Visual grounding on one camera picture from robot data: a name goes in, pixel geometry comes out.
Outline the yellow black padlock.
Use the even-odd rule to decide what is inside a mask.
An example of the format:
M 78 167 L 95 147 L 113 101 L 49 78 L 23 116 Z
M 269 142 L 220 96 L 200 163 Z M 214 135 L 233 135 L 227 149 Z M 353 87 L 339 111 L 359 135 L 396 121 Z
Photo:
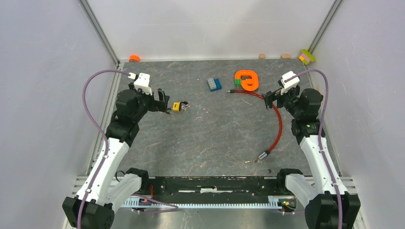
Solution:
M 189 107 L 189 103 L 187 101 L 183 102 L 174 102 L 172 106 L 172 111 L 180 112 L 186 110 Z

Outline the small silver key bunch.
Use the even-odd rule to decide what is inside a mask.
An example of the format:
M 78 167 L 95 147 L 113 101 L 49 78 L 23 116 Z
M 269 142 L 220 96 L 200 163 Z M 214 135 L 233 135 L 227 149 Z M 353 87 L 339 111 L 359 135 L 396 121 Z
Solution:
M 258 161 L 260 161 L 259 158 L 252 158 L 252 159 L 245 161 L 245 163 L 257 163 Z

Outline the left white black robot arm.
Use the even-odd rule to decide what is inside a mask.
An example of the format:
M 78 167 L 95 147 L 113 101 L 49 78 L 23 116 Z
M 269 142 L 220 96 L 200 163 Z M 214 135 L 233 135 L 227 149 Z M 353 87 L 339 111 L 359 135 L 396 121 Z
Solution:
M 116 110 L 104 134 L 104 143 L 93 169 L 74 197 L 66 197 L 62 208 L 69 224 L 77 229 L 109 229 L 115 213 L 135 192 L 145 194 L 150 181 L 145 170 L 131 168 L 111 187 L 113 175 L 139 132 L 139 122 L 147 112 L 168 111 L 170 97 L 158 89 L 159 98 L 141 89 L 118 93 Z

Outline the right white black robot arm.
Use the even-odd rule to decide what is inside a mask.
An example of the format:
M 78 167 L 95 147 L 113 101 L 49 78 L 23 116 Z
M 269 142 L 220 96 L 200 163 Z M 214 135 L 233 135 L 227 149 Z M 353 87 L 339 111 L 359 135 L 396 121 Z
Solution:
M 279 88 L 262 95 L 267 108 L 285 108 L 293 117 L 291 132 L 304 152 L 314 179 L 310 185 L 302 174 L 290 173 L 276 181 L 276 189 L 282 195 L 292 192 L 304 207 L 304 215 L 310 229 L 351 229 L 359 213 L 361 202 L 356 194 L 350 194 L 341 181 L 327 147 L 323 130 L 324 113 L 328 95 L 299 86 Z

